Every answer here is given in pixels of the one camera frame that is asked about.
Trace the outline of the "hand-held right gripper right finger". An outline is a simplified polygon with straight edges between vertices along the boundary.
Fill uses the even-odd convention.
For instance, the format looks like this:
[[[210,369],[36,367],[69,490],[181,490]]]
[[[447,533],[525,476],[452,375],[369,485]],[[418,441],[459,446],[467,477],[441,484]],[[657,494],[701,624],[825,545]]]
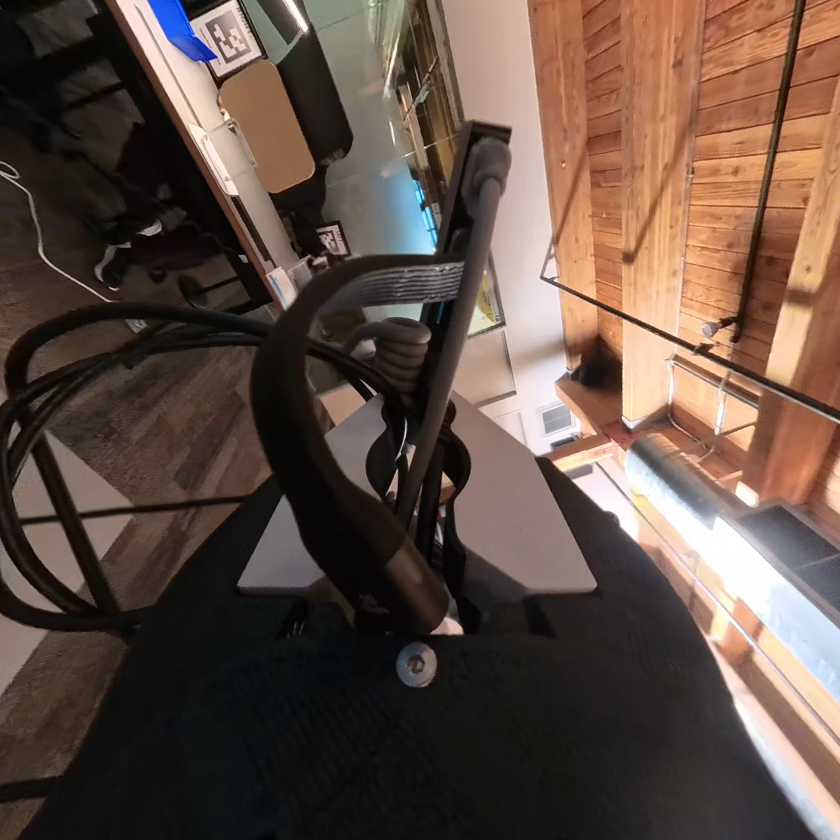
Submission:
[[[452,394],[454,444],[464,445],[468,475],[450,499],[447,526],[465,558],[460,584],[448,584],[462,632],[494,608],[530,597],[585,596],[595,577],[533,452],[480,409]]]

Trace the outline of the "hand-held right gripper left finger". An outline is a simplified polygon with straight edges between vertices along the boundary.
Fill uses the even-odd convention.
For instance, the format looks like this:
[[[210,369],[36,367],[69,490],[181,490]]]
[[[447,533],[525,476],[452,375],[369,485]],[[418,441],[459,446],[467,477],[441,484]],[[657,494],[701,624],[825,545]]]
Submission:
[[[369,496],[375,491],[368,478],[366,459],[385,430],[384,400],[368,402],[356,396],[355,411],[326,433],[326,442],[343,473]],[[305,548],[291,506],[282,497],[260,536],[238,589],[243,594],[305,594],[325,576]]]

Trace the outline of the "black usb cable gold plug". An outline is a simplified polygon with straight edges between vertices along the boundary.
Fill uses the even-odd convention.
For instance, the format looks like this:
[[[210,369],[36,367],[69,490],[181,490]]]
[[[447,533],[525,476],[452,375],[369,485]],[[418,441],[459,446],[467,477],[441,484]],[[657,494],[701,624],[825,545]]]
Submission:
[[[38,567],[25,560],[29,546],[14,501],[25,461],[31,455],[44,458],[45,430],[64,405],[119,365],[157,354],[252,346],[258,353],[250,397],[259,440],[316,565],[357,614],[382,614],[387,632],[435,633],[448,611],[445,585],[410,540],[399,516],[366,495],[339,467],[313,412],[306,359],[325,361],[352,385],[382,396],[386,411],[402,421],[404,435],[414,411],[413,392],[348,350],[309,337],[315,317],[299,302],[270,328],[227,311],[109,302],[27,332],[7,355],[7,399],[2,404],[2,544],[17,568],[53,603],[70,608],[69,591],[59,588],[52,576],[40,580]],[[151,321],[156,328],[117,350],[28,380],[30,361],[52,340],[93,323],[121,319]]]

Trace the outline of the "black usb hub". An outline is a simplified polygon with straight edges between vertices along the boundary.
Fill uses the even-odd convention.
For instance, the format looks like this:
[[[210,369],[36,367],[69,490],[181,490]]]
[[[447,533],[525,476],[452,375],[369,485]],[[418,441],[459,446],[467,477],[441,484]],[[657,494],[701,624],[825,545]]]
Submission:
[[[460,268],[453,291],[436,290],[423,304],[423,322],[431,338],[421,374],[420,393],[431,396],[438,373],[454,387],[469,341],[477,304],[492,273],[491,239],[511,168],[512,127],[468,121],[458,135],[454,169],[449,177],[444,215],[434,256]]]

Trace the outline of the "black metal table leg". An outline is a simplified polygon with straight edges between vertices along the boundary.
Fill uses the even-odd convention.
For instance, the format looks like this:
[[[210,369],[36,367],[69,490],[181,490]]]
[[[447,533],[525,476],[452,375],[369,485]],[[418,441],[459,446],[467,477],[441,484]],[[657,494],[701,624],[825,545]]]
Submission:
[[[53,603],[18,569],[2,545],[2,649],[36,647],[47,633],[108,634],[130,640],[194,553],[224,556],[222,570],[198,573],[199,585],[220,584],[245,567],[245,547],[255,547],[268,521],[276,484],[254,485],[251,493],[180,499],[155,505],[116,505],[125,499],[55,438],[53,479],[63,468],[77,472],[54,502],[29,457],[14,489],[14,500],[36,502],[37,516],[20,516],[29,548],[25,560],[36,576],[54,577],[70,593],[69,609]]]

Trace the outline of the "brown rounded board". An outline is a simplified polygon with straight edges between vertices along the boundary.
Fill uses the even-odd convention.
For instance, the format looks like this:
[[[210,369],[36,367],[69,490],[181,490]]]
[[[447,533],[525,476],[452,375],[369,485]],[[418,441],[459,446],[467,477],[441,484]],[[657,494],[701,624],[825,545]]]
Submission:
[[[218,101],[247,144],[268,193],[283,193],[313,176],[308,142],[279,70],[269,60],[257,60],[226,79]]]

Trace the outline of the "black upholstered seat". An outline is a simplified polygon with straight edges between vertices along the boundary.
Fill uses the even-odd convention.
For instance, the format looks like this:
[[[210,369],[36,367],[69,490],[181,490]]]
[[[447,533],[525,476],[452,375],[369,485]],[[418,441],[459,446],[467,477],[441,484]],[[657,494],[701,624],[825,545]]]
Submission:
[[[354,135],[319,37],[303,2],[260,1],[288,51],[280,78],[318,168],[345,158]]]

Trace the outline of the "black pipe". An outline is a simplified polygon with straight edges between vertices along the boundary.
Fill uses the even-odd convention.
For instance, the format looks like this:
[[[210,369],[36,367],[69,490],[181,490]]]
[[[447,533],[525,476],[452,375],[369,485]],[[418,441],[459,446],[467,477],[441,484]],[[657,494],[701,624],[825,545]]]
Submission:
[[[805,5],[806,1],[794,1],[793,4],[789,37],[787,40],[784,62],[780,74],[780,86],[773,113],[768,150],[764,161],[763,177],[760,183],[759,200],[753,218],[749,250],[744,264],[738,309],[735,315],[731,318],[730,322],[732,329],[730,343],[733,345],[740,342],[744,324],[748,316],[749,300],[753,288],[753,280],[760,254],[761,239],[763,236],[764,218],[768,207],[775,162],[779,153],[784,118],[788,106],[791,83],[795,70],[795,62],[800,44],[802,23],[805,15]]]

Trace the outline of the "blue plastic bin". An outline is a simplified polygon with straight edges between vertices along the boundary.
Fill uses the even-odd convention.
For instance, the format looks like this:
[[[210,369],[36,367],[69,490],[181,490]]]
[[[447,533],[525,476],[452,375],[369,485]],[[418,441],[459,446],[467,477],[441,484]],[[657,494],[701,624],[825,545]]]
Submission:
[[[149,1],[155,18],[167,40],[188,59],[208,64],[217,55],[194,32],[180,1]]]

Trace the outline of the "white wall vent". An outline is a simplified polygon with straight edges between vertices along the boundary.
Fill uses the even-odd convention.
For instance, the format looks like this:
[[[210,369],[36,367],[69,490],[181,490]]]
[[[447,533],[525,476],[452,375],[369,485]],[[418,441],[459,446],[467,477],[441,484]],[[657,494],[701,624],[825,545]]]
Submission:
[[[543,438],[574,436],[580,430],[580,421],[562,401],[540,406],[535,413]]]

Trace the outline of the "silver metal duct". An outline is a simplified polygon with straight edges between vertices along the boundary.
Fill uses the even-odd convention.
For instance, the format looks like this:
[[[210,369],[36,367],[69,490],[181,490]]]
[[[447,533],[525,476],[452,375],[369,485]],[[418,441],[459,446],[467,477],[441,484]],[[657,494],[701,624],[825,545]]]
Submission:
[[[631,444],[624,470],[724,590],[838,700],[838,542],[786,503],[746,505],[660,434]]]

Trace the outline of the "black metal rail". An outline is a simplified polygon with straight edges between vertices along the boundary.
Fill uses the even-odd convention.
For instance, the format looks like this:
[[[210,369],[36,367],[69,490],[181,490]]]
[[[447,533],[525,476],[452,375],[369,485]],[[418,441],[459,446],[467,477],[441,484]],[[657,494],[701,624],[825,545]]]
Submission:
[[[772,381],[771,379],[762,374],[756,374],[748,370],[746,367],[732,362],[731,360],[722,358],[720,355],[717,355],[712,351],[711,344],[690,343],[670,332],[655,327],[650,323],[647,323],[639,318],[636,318],[633,315],[625,313],[624,311],[618,308],[612,307],[609,304],[598,301],[594,297],[586,295],[583,292],[564,284],[560,281],[559,275],[548,276],[547,271],[549,269],[550,262],[557,262],[556,245],[554,243],[553,238],[550,238],[549,240],[546,255],[542,263],[542,269],[540,273],[541,281],[556,288],[563,294],[572,296],[576,300],[582,301],[588,305],[592,305],[600,311],[606,312],[607,314],[617,319],[621,319],[625,323],[628,323],[637,329],[641,329],[646,333],[654,335],[660,340],[671,343],[675,347],[685,350],[696,357],[705,359],[711,362],[712,364],[722,368],[724,371],[728,371],[729,373],[737,375],[743,378],[744,380],[753,383],[754,385],[759,387],[759,389],[763,392],[772,393],[775,396],[778,396],[779,398],[787,401],[788,403],[794,404],[810,413],[818,415],[819,417],[827,420],[828,422],[834,425],[839,425],[839,410],[837,408],[825,404],[824,402],[821,402],[812,396],[798,392],[793,388],[789,387],[788,385],[783,385],[781,383]]]

